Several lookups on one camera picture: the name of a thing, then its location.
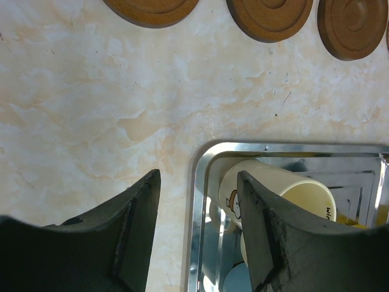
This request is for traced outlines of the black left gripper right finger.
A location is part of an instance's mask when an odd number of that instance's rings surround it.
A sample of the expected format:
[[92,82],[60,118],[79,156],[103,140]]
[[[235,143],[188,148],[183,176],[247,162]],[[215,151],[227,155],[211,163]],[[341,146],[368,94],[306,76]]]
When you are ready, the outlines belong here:
[[388,226],[360,229],[318,217],[237,176],[253,291],[387,291]]

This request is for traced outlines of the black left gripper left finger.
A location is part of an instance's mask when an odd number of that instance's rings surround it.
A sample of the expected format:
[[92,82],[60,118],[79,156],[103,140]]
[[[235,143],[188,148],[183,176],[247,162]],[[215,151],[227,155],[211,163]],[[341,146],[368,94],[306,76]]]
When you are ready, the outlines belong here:
[[154,169],[60,225],[1,217],[2,291],[144,291],[160,198]]

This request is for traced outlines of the reddish brown wooden coaster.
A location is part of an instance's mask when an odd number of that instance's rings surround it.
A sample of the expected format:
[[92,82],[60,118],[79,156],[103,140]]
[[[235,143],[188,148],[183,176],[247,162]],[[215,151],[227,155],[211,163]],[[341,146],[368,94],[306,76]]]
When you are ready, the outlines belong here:
[[327,51],[342,61],[367,57],[379,45],[387,26],[387,0],[321,0],[317,26]]

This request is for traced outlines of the dark brown wooden coaster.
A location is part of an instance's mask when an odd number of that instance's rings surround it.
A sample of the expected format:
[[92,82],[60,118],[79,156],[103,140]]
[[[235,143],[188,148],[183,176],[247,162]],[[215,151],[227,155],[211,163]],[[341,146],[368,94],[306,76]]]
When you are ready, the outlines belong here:
[[104,0],[113,12],[141,27],[160,29],[185,19],[198,0]]

